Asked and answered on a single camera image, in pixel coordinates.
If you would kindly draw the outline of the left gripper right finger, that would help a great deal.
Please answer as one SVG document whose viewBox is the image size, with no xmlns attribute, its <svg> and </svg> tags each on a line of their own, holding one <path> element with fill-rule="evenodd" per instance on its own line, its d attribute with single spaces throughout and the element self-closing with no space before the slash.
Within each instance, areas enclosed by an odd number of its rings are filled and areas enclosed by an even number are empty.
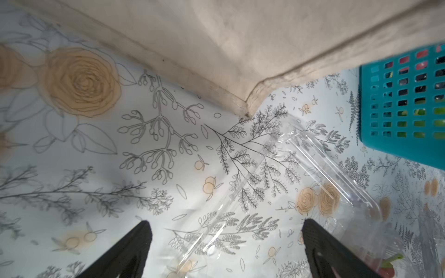
<svg viewBox="0 0 445 278">
<path fill-rule="evenodd" d="M 379 274 L 312 219 L 304 221 L 302 235 L 313 278 L 378 278 Z"/>
</svg>

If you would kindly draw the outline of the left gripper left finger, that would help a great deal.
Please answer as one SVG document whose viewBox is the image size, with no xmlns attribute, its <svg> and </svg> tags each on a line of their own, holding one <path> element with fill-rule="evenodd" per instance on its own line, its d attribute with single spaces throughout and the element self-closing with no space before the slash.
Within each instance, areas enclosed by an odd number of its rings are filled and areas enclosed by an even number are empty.
<svg viewBox="0 0 445 278">
<path fill-rule="evenodd" d="M 142 278 L 152 242 L 149 222 L 141 221 L 79 277 Z"/>
</svg>

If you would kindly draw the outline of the clear clamshell container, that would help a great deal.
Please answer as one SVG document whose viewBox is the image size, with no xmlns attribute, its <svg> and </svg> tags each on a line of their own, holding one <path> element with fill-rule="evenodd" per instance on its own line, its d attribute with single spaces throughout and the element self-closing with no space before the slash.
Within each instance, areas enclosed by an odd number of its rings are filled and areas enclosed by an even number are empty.
<svg viewBox="0 0 445 278">
<path fill-rule="evenodd" d="M 401 253 L 395 278 L 445 275 L 444 172 L 396 156 L 336 157 L 324 127 L 294 119 L 215 132 L 225 174 L 200 181 L 205 206 L 172 230 L 167 278 L 309 278 L 302 226 L 312 219 L 365 262 Z"/>
</svg>

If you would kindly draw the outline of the red grape bunch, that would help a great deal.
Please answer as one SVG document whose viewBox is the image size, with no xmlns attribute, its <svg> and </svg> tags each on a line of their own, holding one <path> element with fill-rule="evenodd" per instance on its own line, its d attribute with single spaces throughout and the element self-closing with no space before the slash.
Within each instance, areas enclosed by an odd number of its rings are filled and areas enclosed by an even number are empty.
<svg viewBox="0 0 445 278">
<path fill-rule="evenodd" d="M 396 271 L 395 262 L 405 259 L 401 253 L 396 253 L 386 259 L 375 254 L 370 254 L 365 259 L 365 267 L 360 271 L 363 278 L 394 278 Z"/>
</svg>

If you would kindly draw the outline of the teal plastic basket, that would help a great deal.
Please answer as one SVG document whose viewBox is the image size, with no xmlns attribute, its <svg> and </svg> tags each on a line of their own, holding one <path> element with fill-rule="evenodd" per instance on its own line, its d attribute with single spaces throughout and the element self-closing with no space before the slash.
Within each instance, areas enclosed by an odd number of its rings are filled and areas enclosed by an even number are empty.
<svg viewBox="0 0 445 278">
<path fill-rule="evenodd" d="M 359 68 L 360 141 L 369 148 L 445 168 L 445 44 Z"/>
</svg>

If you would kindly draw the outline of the beige canvas tote bag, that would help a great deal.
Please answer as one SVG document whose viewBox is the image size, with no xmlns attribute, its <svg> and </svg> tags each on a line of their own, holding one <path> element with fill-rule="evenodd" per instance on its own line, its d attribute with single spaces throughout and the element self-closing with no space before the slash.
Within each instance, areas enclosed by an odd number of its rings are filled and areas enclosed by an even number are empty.
<svg viewBox="0 0 445 278">
<path fill-rule="evenodd" d="M 275 89 L 445 38 L 443 1 L 19 1 L 240 116 Z"/>
</svg>

